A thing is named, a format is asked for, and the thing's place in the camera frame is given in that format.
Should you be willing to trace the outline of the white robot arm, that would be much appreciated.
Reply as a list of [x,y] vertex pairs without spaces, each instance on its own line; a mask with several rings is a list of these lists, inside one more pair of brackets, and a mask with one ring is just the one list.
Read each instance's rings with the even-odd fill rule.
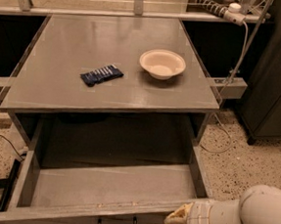
[[281,190],[255,185],[238,200],[185,203],[164,224],[281,224]]

